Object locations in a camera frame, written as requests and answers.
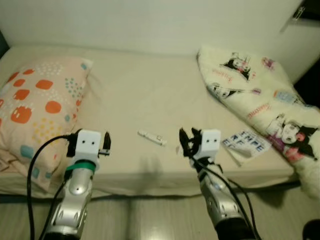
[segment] green band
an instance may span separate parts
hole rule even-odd
[[[90,169],[92,172],[95,172],[96,166],[93,163],[80,162],[80,163],[76,163],[71,166],[68,166],[66,168],[66,171],[70,171],[70,170],[74,170],[74,169]]]

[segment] pillow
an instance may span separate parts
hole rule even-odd
[[[30,161],[47,140],[70,132],[77,120],[92,62],[80,57],[47,57],[14,72],[0,91],[0,160],[27,176]],[[42,150],[32,181],[48,190],[65,140]]]
[[[266,137],[294,166],[303,190],[319,198],[320,111],[304,103],[281,65],[206,46],[198,65],[212,96]]]

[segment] white wall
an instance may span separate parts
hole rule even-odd
[[[195,54],[201,44],[271,56],[292,81],[319,57],[320,27],[289,26],[301,0],[0,0],[8,43]]]

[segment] mattress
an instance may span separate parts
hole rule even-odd
[[[15,46],[0,59],[0,81],[4,83],[21,64],[49,55],[80,56],[94,62],[74,128],[108,131],[111,136],[111,155],[100,157],[93,197],[200,194],[196,171],[178,150],[179,129],[219,129],[222,138],[250,129],[207,92],[193,56]],[[138,130],[161,135],[167,145],[146,140]],[[273,148],[240,167],[221,147],[216,162],[228,178],[247,188],[297,179]],[[32,196],[52,197],[67,164],[64,159],[55,171],[49,192],[33,186]],[[26,179],[18,173],[0,173],[0,194],[25,195],[25,186]]]

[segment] kuromi character print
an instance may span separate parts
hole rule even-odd
[[[252,90],[233,89],[233,88],[222,87],[217,82],[207,85],[206,88],[218,100],[227,99],[236,93],[253,93],[257,95],[261,93],[261,90],[259,88],[254,88]]]
[[[289,160],[294,163],[304,156],[317,160],[310,138],[318,127],[301,126],[294,121],[285,122],[285,115],[280,114],[272,120],[266,129],[268,139]]]
[[[250,70],[249,66],[250,57],[243,56],[240,57],[238,52],[233,52],[231,58],[225,64],[221,64],[221,66],[225,66],[233,71],[240,73],[246,81],[249,81]]]

